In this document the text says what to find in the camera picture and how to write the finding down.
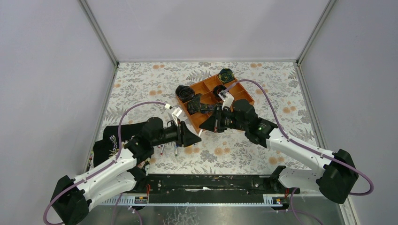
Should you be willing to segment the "black floral cloth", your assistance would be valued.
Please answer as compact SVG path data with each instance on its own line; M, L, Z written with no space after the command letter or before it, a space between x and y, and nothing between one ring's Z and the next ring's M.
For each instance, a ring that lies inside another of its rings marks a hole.
M122 143L127 144L134 136L139 134L142 130L142 127L145 125L145 122L137 123L137 124L126 124L121 126L121 137ZM118 135L118 126L107 126L104 129L102 139L96 141L93 146L93 158L92 158L92 166L97 167L101 163L108 160L110 157L114 156L119 151L119 135ZM153 147L145 152L141 152L138 155L138 162L144 165L142 167L136 166L132 169L129 169L130 172L138 181L144 180L146 178L146 172L144 170L145 165L148 163L148 158L152 156L154 153Z

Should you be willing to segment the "floral table cloth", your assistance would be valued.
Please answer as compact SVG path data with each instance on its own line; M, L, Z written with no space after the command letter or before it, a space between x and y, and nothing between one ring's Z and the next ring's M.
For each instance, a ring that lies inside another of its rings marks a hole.
M193 85L230 68L254 99L257 114L279 120L289 135L316 145L311 119L293 62L122 62L102 122L102 128L135 124L154 116L169 120L161 103L177 105L179 85ZM250 143L242 131L205 131L202 141L187 148L157 147L150 173L270 174L279 165L304 169L299 161L278 150Z

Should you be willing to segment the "rolled dark tie top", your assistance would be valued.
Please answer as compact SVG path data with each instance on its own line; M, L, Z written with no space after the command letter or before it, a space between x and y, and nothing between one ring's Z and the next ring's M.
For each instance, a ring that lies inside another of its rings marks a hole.
M233 71L229 68L223 68L217 76L222 84L230 83L235 79Z

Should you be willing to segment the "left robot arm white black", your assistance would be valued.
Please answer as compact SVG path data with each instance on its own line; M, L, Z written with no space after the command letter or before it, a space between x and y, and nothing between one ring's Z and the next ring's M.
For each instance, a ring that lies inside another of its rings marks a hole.
M116 137L127 141L119 146L115 155L88 172L74 178L65 175L57 181L50 207L62 224L76 225L103 201L132 190L145 177L137 166L153 154L155 146L172 142L178 147L188 147L201 141L180 120L172 120L164 127L162 119L152 117L146 122L115 129L118 131Z

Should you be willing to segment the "orange compartment tray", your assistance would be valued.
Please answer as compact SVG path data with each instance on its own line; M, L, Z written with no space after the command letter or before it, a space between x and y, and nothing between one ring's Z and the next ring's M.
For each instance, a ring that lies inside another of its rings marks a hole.
M213 75L213 76L211 76L209 78L203 79L203 80L201 80L201 81L199 81L199 82L197 82L197 83L195 83L193 85L190 85L189 87L191 87L195 91L195 94L199 94L199 93L201 93L201 94L207 94L207 93L213 94L213 89L214 89L215 86L224 85L225 87L228 88L234 82L237 81L237 79L235 77L235 79L232 82L227 83L227 84L222 84L220 82L220 80L218 79L217 75L218 74ZM213 96L220 103L222 103L222 100L220 99L220 97L217 97L214 94L213 94ZM177 95L176 95L176 98L177 98L181 108L186 113L187 118L190 121L191 125L193 126L194 130L198 133L200 131L199 125L201 123L203 123L205 120L207 120L212 114L211 113L206 113L206 114L195 113L193 115L189 115L189 113L187 112L187 109L186 109L187 102L182 103L181 100L179 100L179 98L177 97Z

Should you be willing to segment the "rolled dark tie left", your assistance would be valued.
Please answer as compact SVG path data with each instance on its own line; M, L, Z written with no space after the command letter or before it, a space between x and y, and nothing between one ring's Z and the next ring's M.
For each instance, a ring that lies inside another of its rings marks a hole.
M189 86L179 85L175 90L175 94L182 103L185 103L193 99L195 91Z

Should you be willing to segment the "rolled dark tie centre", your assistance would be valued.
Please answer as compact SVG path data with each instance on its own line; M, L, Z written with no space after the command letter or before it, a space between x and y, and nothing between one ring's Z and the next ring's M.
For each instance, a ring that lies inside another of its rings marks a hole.
M215 96L219 96L219 93L222 91L225 91L226 89L227 89L227 87L225 87L224 85L217 85L213 89L213 94Z

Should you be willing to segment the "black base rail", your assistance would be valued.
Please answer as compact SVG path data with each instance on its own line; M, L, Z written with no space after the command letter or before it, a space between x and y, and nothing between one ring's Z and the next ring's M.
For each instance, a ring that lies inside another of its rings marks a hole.
M159 204L284 204L300 189L287 188L271 175L149 174L129 191Z

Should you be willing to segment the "unrolled dark patterned tie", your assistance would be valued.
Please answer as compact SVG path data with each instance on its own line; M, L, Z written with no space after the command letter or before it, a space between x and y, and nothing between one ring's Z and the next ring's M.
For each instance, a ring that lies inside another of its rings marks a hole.
M195 113L211 113L221 103L213 96L213 94L191 94L191 99L187 101L186 109L189 115Z

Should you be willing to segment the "rolled dark tie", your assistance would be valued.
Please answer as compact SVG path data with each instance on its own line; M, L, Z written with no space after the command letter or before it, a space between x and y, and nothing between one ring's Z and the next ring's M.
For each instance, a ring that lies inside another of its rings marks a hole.
M233 71L229 68L223 68L217 76L222 84L230 83L235 79Z
M222 91L225 91L226 89L227 89L227 87L225 87L224 85L217 85L213 89L213 94L215 96L219 96L219 93Z
M175 90L175 94L182 103L185 103L193 99L195 91L189 86L179 85Z

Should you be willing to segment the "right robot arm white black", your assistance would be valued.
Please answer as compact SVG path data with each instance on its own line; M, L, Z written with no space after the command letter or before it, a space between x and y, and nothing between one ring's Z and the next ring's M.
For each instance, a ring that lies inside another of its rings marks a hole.
M222 133L226 129L242 130L250 142L278 150L307 166L307 170L286 167L274 172L286 188L319 191L329 200L343 204L359 177L353 171L355 164L349 152L306 146L295 137L286 137L277 124L259 117L254 106L244 99L235 101L232 109L217 105L199 127L214 133Z

